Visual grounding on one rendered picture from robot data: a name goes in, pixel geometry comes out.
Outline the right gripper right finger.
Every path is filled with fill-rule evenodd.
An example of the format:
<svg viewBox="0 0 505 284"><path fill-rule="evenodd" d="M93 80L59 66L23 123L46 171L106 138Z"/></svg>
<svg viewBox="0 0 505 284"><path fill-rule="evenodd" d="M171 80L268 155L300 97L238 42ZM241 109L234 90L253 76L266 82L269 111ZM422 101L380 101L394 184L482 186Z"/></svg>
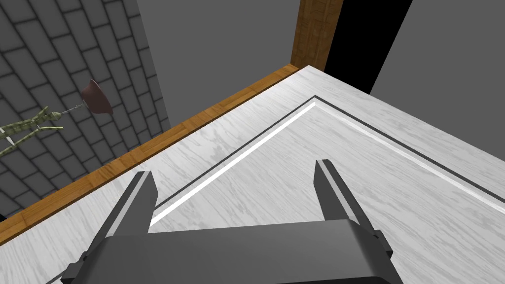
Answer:
<svg viewBox="0 0 505 284"><path fill-rule="evenodd" d="M324 220L349 219L375 235L365 212L330 160L316 161L313 186Z"/></svg>

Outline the white wooden door leaf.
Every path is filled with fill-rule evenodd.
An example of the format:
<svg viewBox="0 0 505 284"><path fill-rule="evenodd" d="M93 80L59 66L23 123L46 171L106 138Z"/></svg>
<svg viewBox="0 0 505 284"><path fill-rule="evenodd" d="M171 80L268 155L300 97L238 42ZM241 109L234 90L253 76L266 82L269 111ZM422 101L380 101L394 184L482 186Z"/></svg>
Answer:
<svg viewBox="0 0 505 284"><path fill-rule="evenodd" d="M329 159L404 284L505 284L505 161L313 67L286 67L0 224L0 284L44 284L91 244L138 171L150 232L322 220Z"/></svg>

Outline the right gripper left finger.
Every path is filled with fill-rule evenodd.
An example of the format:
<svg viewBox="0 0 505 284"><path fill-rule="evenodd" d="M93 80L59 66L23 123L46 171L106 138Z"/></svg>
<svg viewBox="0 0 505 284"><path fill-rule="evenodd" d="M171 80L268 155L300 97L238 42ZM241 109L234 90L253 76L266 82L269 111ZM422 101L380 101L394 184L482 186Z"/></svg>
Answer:
<svg viewBox="0 0 505 284"><path fill-rule="evenodd" d="M151 171L139 171L107 217L99 236L147 234L158 197Z"/></svg>

